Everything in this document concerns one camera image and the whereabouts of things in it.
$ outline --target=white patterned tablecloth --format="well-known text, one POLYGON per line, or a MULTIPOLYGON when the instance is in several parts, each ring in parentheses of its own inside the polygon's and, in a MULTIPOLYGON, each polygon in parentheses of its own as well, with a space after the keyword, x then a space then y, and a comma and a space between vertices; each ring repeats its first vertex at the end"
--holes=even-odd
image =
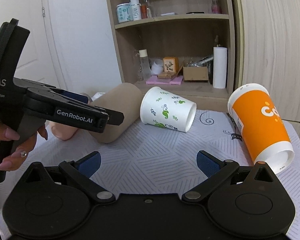
MULTIPOLYGON (((300 240, 300 139, 288 122, 295 159, 278 177, 296 207, 296 218, 288 236, 300 240)), ((30 163, 58 165, 63 160, 78 160, 92 151, 101 154, 101 167, 91 179, 113 192, 130 194, 178 193, 182 195, 207 177, 196 164, 198 151, 205 150, 220 160, 233 159, 252 165, 251 158, 232 120, 225 113, 197 110, 188 133, 145 125, 140 120, 114 143, 99 144, 87 131, 78 131, 69 141, 38 137, 34 151, 18 171, 8 172, 0 184, 0 227, 4 237, 10 233, 2 218, 2 206, 30 163)))

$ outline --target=finger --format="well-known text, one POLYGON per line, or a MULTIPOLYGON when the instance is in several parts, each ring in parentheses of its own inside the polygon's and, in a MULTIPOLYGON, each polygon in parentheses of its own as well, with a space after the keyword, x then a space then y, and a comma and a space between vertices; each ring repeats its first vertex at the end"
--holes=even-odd
POLYGON ((46 141, 48 140, 48 132, 45 125, 41 126, 38 129, 38 133, 41 135, 42 138, 45 138, 46 141))
POLYGON ((10 127, 0 122, 0 141, 19 140, 20 135, 10 127))
POLYGON ((20 168, 22 163, 26 160, 29 152, 31 152, 37 142, 37 133, 31 136, 24 143, 20 144, 16 151, 8 157, 5 157, 0 164, 0 171, 15 171, 20 168), (27 153, 26 157, 22 157, 21 154, 27 153))

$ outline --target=wooden shelf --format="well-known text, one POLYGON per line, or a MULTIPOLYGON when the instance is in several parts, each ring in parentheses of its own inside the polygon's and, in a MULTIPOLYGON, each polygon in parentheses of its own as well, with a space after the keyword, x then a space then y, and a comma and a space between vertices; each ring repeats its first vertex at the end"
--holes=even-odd
POLYGON ((121 29, 127 27, 135 27, 146 24, 153 24, 157 22, 164 21, 181 21, 181 20, 200 20, 200 19, 213 19, 213 20, 229 20, 228 14, 181 14, 181 15, 167 15, 167 16, 159 16, 154 18, 142 19, 138 21, 131 21, 120 23, 114 26, 114 28, 121 29))
POLYGON ((145 81, 134 84, 144 94, 152 87, 161 87, 179 96, 228 98, 227 89, 216 89, 209 82, 182 82, 181 85, 147 85, 145 81))

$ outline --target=orange box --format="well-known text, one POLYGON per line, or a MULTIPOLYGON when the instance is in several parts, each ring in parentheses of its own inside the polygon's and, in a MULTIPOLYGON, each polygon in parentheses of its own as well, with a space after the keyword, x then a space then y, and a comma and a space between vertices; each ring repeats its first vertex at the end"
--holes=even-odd
POLYGON ((229 98, 228 111, 253 163, 264 161, 275 174, 291 164, 292 144, 266 88, 259 84, 239 87, 229 98))
POLYGON ((179 59, 177 57, 165 57, 163 58, 163 69, 165 72, 179 71, 179 59))

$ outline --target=pink book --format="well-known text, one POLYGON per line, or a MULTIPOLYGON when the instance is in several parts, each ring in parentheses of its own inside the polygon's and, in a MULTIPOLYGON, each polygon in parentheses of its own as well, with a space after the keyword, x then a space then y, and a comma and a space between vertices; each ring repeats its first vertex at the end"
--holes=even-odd
POLYGON ((173 79, 159 79, 157 76, 151 76, 146 81, 148 85, 181 85, 183 76, 178 76, 173 79))

